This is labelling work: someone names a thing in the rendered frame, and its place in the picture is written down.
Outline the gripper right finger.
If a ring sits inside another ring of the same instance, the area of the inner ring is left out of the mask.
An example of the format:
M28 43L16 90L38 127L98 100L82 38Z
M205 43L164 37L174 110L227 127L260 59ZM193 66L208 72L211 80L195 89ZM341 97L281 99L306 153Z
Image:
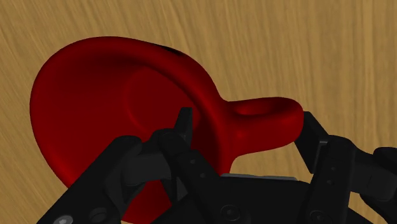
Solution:
M313 175L300 224L371 224L349 208L352 192L387 224L397 224L397 148L367 153L345 137L329 135L308 111L295 145Z

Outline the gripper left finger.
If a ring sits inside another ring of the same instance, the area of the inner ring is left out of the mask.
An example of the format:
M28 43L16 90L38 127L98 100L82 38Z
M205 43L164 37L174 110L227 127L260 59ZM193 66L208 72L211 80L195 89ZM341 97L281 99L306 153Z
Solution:
M121 224L145 184L160 180L172 207L157 224L221 224L219 175L190 148L193 111L181 108L174 128L149 141L117 137L37 224Z

